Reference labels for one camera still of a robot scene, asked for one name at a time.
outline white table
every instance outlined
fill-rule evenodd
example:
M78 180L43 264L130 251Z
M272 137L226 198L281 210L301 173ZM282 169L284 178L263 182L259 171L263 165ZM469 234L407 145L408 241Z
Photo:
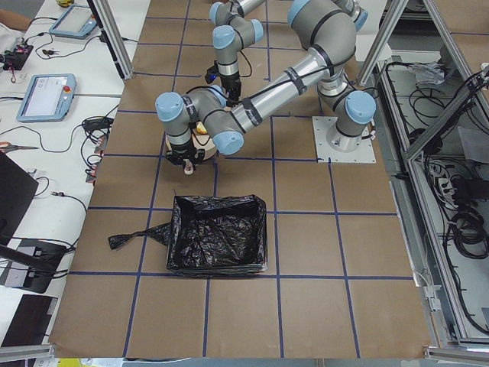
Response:
M46 149L63 150L70 141L73 128L92 115L105 115L118 104L119 98L75 96L69 114L61 122L38 122L23 124L15 120L21 101L2 100L0 102L0 133L16 126L27 126L41 133ZM80 203L70 198L50 195L51 191L63 191L81 199L88 205L93 185L85 182L86 166L80 154L80 146L85 139L82 128L76 130L73 145L66 153L47 153L41 149L13 151L8 157L25 170L35 167L42 171L42 176L50 179L50 186L45 193L34 198L15 236L28 238L61 239L72 243L81 231L85 211ZM40 146L39 139L33 132L24 129L14 130L0 135L0 141L10 141L15 145ZM94 150L94 144L88 141L84 148L85 157ZM38 191L44 188L45 180L41 180ZM9 247L16 248L19 241L12 240ZM68 269L73 255L65 255L58 270ZM51 281L44 295L60 298L65 285L64 278ZM15 314L22 294L30 292L13 288L0 287L0 343L5 337L12 317ZM53 326L55 314L48 327L48 334Z
M149 2L150 0L109 1L122 37L135 41L139 39ZM86 5L86 1L83 0L77 3ZM37 17L58 18L63 12L64 10L54 0L46 0L41 6ZM29 27L25 37L47 32L52 24L52 21L45 19L35 21ZM81 50L88 39L99 34L100 30L96 28L84 40L53 37L53 43L42 47L42 49L58 50L61 55L69 54L73 51ZM29 44L34 45L34 49L36 49L49 41L50 35L46 34L31 38ZM125 46L132 60L137 44L132 41L126 41ZM83 52L68 57L43 60L33 52L23 69L16 72L16 84L10 82L11 74L9 72L0 73L0 93L25 93L33 75L52 73L74 74L77 81L76 94L79 96L120 96L124 89L124 83L115 69L107 44L96 38L89 42Z

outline black monitor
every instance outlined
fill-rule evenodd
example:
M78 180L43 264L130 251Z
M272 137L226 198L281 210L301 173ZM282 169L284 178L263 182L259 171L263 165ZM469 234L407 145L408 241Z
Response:
M23 239L17 250L7 247L36 189L37 181L0 152L0 257L10 260L0 284L43 293L66 248L35 239Z

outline black stand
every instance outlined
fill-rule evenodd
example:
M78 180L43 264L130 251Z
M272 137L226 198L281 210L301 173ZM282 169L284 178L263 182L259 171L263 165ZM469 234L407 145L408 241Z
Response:
M16 268L16 264L28 266L24 283L18 288L35 293L44 293L49 287L51 278L54 276L61 259L66 254L66 247L35 239L23 239L18 247L35 247L36 253L33 256L26 255L23 252L0 245L0 257L10 260L6 268ZM10 271L6 269L0 276L1 285L5 285Z

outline black trash bag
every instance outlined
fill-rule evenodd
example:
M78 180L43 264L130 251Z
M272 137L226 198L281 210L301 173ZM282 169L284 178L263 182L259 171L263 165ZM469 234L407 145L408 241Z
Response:
M250 274L267 269L265 202L255 195L175 196L171 223L109 238L118 248L135 235L168 245L167 269L178 274Z

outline blue joint cap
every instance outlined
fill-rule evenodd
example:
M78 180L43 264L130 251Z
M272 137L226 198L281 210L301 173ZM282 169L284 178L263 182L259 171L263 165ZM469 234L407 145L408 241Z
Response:
M234 154L241 149L245 140L239 132L220 132L212 138L215 147L221 154Z
M183 110L183 99L180 94L166 92L156 98L156 112L163 122L171 122L178 117Z
M357 32L361 30L361 28L364 26L365 22L367 21L368 18L368 11L365 9L362 9L360 11L360 14L358 15L357 20L355 21L355 28L357 28Z
M214 28L212 31L212 42L214 44L214 48L217 50L222 50L226 48L232 41L235 40L236 32L230 25L220 25L219 27Z
M263 39L263 25L257 19L251 19L250 22L253 24L254 29L254 42L258 43Z
M289 9L289 13L287 14L287 23L289 23L290 26L292 26L293 20L299 14L299 11L301 11L302 8L306 6L309 1L310 0L294 0L292 6Z
M211 18L211 22L215 24L215 16L217 15L217 9L221 6L221 2L215 2L211 6L211 10L209 11L209 18Z
M366 125L374 117L377 105L370 94L355 90L346 97L345 108L350 119L359 125Z
M223 96L223 91L222 91L222 88L220 86L217 86L215 84L211 85L211 88L215 89L215 91L211 90L211 92L213 92L215 94L215 96L217 97L217 99L220 101L221 103L221 107L224 108L226 107L226 98L224 98Z

